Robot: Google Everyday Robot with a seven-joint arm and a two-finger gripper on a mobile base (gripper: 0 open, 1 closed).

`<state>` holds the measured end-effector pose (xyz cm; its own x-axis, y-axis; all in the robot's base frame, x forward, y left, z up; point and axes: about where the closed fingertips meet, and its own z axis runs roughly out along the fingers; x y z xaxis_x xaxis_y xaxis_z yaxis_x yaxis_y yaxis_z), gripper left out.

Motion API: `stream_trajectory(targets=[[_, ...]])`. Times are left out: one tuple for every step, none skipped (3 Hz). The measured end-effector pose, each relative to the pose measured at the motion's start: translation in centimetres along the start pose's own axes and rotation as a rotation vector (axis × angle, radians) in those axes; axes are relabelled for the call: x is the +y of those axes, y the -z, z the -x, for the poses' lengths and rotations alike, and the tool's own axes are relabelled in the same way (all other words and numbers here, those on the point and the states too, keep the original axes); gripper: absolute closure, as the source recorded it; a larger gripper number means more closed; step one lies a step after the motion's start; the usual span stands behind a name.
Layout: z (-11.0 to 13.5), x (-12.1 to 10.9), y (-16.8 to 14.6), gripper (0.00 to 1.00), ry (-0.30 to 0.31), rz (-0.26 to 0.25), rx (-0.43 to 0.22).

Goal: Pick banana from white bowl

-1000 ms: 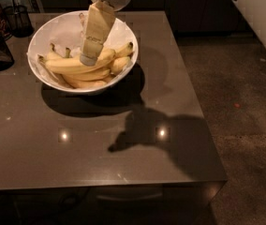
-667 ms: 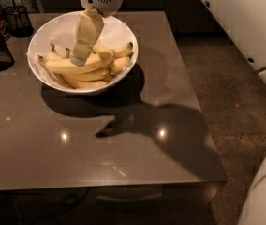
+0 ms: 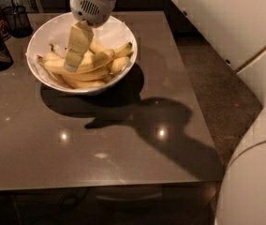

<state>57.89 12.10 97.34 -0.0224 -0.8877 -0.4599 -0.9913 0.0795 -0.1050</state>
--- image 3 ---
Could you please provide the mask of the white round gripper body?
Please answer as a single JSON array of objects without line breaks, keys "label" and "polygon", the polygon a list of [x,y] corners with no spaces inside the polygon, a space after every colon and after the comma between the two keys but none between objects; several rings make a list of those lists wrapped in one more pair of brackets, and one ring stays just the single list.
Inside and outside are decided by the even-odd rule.
[{"label": "white round gripper body", "polygon": [[93,27],[105,23],[117,0],[70,0],[73,17],[81,22],[87,22]]}]

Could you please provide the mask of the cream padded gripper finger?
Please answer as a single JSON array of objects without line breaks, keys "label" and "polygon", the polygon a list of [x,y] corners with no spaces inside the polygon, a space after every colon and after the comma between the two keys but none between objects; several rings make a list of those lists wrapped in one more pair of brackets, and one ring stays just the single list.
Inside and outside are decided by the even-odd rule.
[{"label": "cream padded gripper finger", "polygon": [[87,22],[75,22],[71,25],[65,57],[67,71],[75,72],[78,69],[93,36],[93,29]]}]

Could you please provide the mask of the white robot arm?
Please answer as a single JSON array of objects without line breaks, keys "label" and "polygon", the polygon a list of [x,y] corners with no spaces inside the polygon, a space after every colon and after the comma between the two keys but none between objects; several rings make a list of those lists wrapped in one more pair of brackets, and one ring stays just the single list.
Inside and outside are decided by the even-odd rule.
[{"label": "white robot arm", "polygon": [[247,71],[221,61],[206,37],[183,35],[187,73],[226,168],[217,193],[198,207],[197,187],[170,186],[167,202],[120,202],[125,187],[110,187],[96,225],[266,225],[266,97],[251,87],[266,87],[266,53]]}]

